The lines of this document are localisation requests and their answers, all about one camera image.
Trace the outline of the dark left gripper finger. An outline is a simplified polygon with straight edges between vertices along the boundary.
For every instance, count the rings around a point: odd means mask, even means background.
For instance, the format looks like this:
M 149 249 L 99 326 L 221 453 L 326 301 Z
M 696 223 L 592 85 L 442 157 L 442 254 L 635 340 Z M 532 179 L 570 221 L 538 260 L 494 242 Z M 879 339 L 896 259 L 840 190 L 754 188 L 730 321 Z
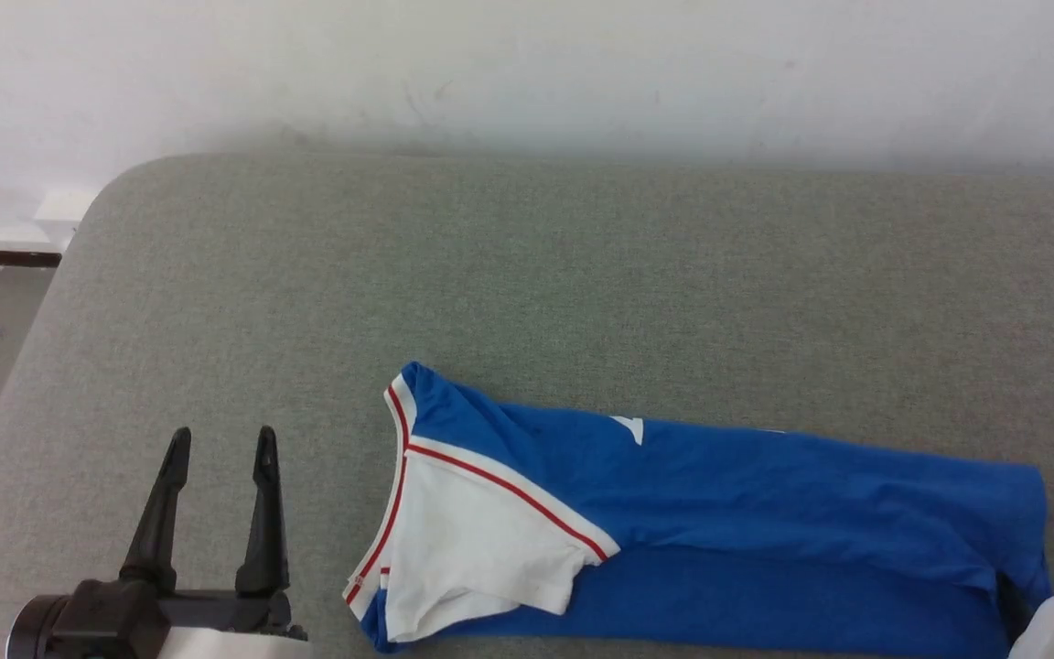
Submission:
M 245 559 L 235 576 L 240 596 L 272 596 L 290 585 L 277 437 L 271 426 L 259 431 L 252 480 L 256 488 Z
M 191 430 L 179 428 L 171 438 L 163 462 L 147 497 L 147 504 L 131 538 L 120 579 L 147 581 L 158 589 L 177 585 L 172 566 L 178 496 L 188 482 Z

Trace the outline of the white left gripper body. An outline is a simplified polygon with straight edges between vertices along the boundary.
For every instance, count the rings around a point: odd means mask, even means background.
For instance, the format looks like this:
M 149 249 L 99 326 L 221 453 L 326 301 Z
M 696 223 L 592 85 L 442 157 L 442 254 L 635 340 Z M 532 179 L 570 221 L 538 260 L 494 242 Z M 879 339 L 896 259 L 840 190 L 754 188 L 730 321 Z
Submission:
M 179 592 L 159 601 L 170 621 L 159 658 L 313 658 L 287 592 Z

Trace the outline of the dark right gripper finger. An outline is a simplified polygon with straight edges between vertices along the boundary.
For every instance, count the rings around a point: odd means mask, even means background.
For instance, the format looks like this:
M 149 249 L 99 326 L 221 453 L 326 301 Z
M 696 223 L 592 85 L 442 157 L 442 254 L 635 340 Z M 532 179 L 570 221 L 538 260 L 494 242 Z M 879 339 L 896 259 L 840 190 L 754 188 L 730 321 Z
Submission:
M 995 575 L 995 600 L 999 618 L 1003 624 L 1006 640 L 1017 642 L 1024 629 L 1028 629 L 1036 609 L 1024 588 L 1016 583 L 1008 573 Z

